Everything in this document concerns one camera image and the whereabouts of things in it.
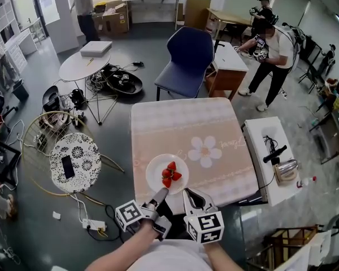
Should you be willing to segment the person's white shirt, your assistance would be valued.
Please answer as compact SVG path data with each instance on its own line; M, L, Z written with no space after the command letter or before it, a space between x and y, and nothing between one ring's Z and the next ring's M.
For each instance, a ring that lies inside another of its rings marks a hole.
M127 271L212 271L201 244L184 239L155 240Z

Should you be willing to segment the black trash bin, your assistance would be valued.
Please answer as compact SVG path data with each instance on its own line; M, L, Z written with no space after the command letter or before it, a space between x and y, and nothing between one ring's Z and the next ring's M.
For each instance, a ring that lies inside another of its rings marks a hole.
M15 82L15 84L13 85L12 93L21 102L24 102L28 99L29 93L27 92L27 90L24 86L24 80L23 79L19 79L17 82Z

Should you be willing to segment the grey chair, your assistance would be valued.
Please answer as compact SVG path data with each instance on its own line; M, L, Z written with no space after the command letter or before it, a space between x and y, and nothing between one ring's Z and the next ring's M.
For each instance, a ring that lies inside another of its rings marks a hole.
M318 225L318 230L320 233L330 231L331 237L339 234L339 214L332 217L327 224Z

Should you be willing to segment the light wooden desk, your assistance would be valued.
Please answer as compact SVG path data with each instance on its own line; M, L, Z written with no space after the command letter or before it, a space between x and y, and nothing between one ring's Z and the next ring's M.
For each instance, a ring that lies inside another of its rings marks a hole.
M214 10L212 8L207 8L208 11L208 20L211 18L215 19L215 26L212 30L212 38L216 40L218 38L219 32L224 29L227 24L241 25L245 27L250 27L250 20L244 19L237 15L229 14L224 11Z

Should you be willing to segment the wooden cabinet with white top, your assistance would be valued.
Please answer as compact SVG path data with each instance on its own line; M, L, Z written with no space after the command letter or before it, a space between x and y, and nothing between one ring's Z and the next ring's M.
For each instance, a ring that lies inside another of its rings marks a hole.
M206 71L205 87L208 96L232 100L248 70L241 56L229 42L219 42L214 61Z

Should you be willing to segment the flat cardboard sheet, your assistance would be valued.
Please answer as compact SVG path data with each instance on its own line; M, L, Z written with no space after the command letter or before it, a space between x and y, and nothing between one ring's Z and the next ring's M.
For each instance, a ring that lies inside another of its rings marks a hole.
M205 30L211 0L186 0L184 25Z

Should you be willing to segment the silver toaster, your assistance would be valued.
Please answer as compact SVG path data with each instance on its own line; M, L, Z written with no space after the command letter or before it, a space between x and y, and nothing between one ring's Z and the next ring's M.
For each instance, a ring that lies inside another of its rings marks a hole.
M295 159L281 162L279 158L271 160L276 181L279 185L287 185L297 177L298 162Z

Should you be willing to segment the white shelf cabinet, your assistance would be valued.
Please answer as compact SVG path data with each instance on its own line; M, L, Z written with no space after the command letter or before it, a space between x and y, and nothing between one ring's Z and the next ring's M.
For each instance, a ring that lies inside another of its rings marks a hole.
M28 65L26 56L38 50L30 30L20 31L11 2L0 6L0 43L19 75Z

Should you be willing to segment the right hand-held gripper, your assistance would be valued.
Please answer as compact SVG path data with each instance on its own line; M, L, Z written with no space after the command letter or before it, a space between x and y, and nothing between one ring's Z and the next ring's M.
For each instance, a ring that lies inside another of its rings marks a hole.
M197 189L182 191L186 231L192 240L199 244L220 241L224 234L222 213L213 199Z

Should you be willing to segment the table with checked cloth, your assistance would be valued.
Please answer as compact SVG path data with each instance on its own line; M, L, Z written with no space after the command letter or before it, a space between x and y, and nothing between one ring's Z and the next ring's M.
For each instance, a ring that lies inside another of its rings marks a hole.
M133 105L131 136L134 192L147 202L160 188L162 174L148 174L157 156L183 160L189 172L172 183L166 199L175 214L184 212L182 187L200 190L221 207L255 194L258 180L243 132L226 98L163 100Z

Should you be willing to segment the white round plate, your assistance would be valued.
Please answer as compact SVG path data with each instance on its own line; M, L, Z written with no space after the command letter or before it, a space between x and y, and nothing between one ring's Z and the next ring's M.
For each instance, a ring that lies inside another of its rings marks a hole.
M153 192L159 191L161 188L165 187L162 184L162 171L167 169L167 165L174 161L176 163L176 171L182 174L182 177L171 183L169 190L169 195L175 195L180 191L184 190L189 181L189 169L186 163L180 157L172 154L161 154L155 157L147 166L146 169L146 181L149 188Z

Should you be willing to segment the dark metal desk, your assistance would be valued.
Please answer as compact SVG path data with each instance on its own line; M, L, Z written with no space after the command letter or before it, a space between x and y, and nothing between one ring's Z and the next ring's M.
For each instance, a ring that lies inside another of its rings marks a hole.
M339 111L332 111L319 120L310 130L320 154L321 164L339 156Z

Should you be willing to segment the dark wooden frame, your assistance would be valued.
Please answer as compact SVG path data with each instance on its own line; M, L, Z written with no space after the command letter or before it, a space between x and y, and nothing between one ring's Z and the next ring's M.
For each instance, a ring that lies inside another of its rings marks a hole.
M279 228L266 235L247 259L248 271L274 271L318 233L318 227Z

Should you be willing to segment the person's right forearm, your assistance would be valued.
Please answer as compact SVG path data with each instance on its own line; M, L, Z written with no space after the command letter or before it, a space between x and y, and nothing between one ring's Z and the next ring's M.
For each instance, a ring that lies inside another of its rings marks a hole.
M213 271L244 271L229 257L218 242L204 244L203 246Z

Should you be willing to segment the round white side table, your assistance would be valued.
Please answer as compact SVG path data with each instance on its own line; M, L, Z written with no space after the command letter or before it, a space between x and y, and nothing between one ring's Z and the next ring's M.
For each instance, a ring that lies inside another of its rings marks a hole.
M82 57L79 52L76 52L67 58L59 69L59 81L67 83L74 82L77 89L83 90L80 94L84 100L84 105L87 106L98 125L103 124L109 113L114 108L118 101L118 93L114 92L113 94L103 95L100 91L91 91L91 94L87 95L86 79L108 65L110 58L111 54L107 53L101 58L94 58L92 63L86 66L90 59ZM99 103L104 100L109 100L110 102L108 109L101 115Z

